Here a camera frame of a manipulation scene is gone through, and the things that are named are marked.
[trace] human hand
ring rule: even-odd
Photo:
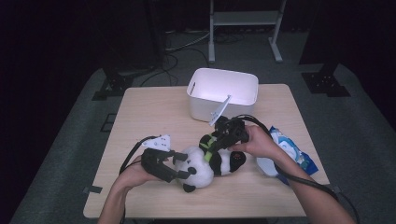
[[[231,151],[243,151],[254,157],[272,159],[276,156],[281,148],[273,139],[259,126],[245,126],[249,135],[249,140],[243,144],[237,144],[229,147]]]
[[[154,175],[146,172],[141,164],[141,156],[136,157],[120,175],[117,177],[114,185],[123,189],[132,189],[142,185],[150,180],[160,180]]]

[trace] plush toy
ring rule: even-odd
[[[188,155],[186,160],[173,161],[176,171],[190,173],[187,179],[178,180],[186,192],[207,187],[215,176],[229,175],[245,163],[246,155],[243,152],[231,152],[227,148],[213,153],[207,161],[205,154],[216,141],[216,135],[216,132],[204,135],[198,147],[188,147],[181,152]]]

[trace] white plastic basket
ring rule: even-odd
[[[222,116],[232,118],[241,114],[251,115],[258,88],[259,80],[248,73],[212,68],[197,69],[187,88],[191,116],[194,119],[210,121],[211,113],[228,95],[232,98]]]

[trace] metal rack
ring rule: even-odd
[[[280,23],[287,0],[282,0],[278,11],[241,11],[241,12],[215,12],[214,0],[210,0],[210,33],[209,33],[209,61],[215,61],[215,26],[227,25],[274,25],[275,30],[272,37],[268,38],[271,50],[277,63],[283,62],[279,49],[276,45]]]

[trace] right hand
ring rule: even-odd
[[[231,151],[246,152],[254,157],[272,159],[282,149],[273,141],[273,139],[259,126],[245,126],[249,135],[249,140],[243,144],[236,144],[229,147]]]

